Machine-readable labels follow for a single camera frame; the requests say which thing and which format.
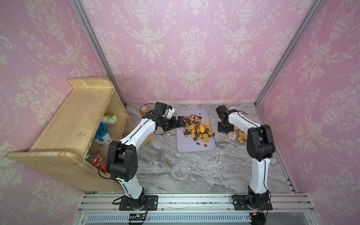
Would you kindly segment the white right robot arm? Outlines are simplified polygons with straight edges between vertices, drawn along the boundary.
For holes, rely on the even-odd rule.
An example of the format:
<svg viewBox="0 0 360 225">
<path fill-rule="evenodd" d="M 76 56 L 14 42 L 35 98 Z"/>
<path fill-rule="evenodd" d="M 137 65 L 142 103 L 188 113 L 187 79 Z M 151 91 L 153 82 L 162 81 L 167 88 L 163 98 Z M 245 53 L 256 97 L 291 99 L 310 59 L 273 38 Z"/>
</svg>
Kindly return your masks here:
<svg viewBox="0 0 360 225">
<path fill-rule="evenodd" d="M 268 189 L 268 172 L 271 158 L 276 151 L 272 129 L 261 125 L 242 115 L 237 109 L 227 109 L 221 105 L 216 108 L 220 118 L 219 133 L 230 133 L 239 128 L 247 136 L 247 152 L 252 158 L 251 182 L 248 187 L 247 204 L 252 208 L 270 201 Z"/>
</svg>

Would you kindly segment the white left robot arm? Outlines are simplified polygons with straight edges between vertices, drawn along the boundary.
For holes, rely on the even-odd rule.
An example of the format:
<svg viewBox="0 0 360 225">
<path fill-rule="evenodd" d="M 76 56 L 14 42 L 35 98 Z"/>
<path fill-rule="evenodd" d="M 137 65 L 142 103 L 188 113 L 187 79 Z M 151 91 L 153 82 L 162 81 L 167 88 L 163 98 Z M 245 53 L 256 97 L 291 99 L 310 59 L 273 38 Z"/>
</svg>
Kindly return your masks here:
<svg viewBox="0 0 360 225">
<path fill-rule="evenodd" d="M 140 209 L 145 203 L 144 188 L 136 177 L 138 169 L 137 150 L 150 134 L 161 128 L 164 133 L 180 128 L 183 119 L 175 117 L 171 105 L 156 102 L 154 109 L 142 116 L 139 124 L 120 141 L 112 141 L 106 156 L 106 172 L 111 180 L 117 181 L 125 191 L 122 204 L 128 203 L 134 209 Z"/>
</svg>

